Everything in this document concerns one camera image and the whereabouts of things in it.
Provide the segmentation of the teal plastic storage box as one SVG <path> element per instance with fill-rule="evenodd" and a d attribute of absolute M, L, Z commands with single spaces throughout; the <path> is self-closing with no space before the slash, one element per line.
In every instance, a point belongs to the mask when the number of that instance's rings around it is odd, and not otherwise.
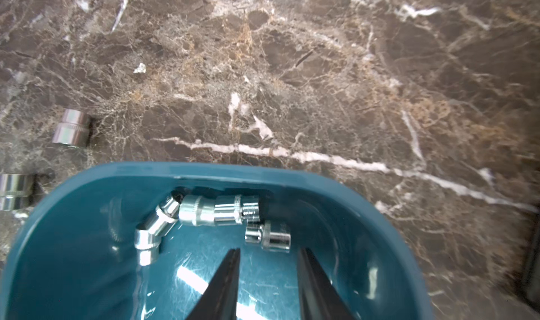
<path fill-rule="evenodd" d="M 136 226 L 174 190 L 258 196 L 291 233 L 289 252 L 247 244 L 245 227 L 176 224 L 139 266 Z M 397 230 L 355 191 L 306 172 L 121 162 L 71 177 L 20 229 L 1 278 L 3 319 L 184 319 L 226 253 L 240 250 L 239 319 L 299 319 L 297 260 L 309 248 L 356 319 L 432 319 L 419 266 Z"/>

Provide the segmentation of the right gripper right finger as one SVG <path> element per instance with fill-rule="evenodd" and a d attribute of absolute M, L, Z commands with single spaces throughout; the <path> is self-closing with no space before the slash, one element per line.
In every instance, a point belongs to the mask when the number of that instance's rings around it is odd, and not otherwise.
<path fill-rule="evenodd" d="M 309 248 L 298 253 L 301 319 L 354 319 Z"/>

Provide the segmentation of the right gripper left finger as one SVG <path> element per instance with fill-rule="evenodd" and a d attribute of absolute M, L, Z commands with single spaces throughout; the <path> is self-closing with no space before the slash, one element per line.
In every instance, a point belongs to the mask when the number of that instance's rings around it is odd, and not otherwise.
<path fill-rule="evenodd" d="M 240 248 L 231 249 L 187 319 L 237 320 L 239 275 Z"/>

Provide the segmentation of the chrome socket table edge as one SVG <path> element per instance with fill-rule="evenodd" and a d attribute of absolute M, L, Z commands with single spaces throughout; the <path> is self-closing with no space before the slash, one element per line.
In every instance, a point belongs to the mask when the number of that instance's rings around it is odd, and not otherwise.
<path fill-rule="evenodd" d="M 1 174 L 1 211 L 29 207 L 34 183 L 34 174 Z"/>

